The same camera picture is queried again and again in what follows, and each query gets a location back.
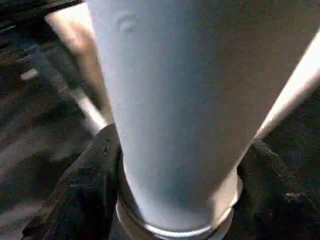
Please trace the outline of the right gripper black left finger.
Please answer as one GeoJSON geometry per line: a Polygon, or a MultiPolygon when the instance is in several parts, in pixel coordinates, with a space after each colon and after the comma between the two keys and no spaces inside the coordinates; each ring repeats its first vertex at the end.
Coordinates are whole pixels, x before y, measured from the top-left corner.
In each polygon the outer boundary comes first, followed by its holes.
{"type": "Polygon", "coordinates": [[[106,240],[117,202],[121,145],[104,127],[58,180],[22,231],[24,240],[106,240]]]}

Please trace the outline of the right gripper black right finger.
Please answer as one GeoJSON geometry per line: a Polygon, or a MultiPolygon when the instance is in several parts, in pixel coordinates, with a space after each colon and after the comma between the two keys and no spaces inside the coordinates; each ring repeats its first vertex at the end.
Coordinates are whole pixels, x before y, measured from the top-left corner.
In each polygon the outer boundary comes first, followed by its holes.
{"type": "Polygon", "coordinates": [[[232,222],[234,240],[318,240],[320,206],[263,141],[249,147],[238,173],[243,193],[232,222]]]}

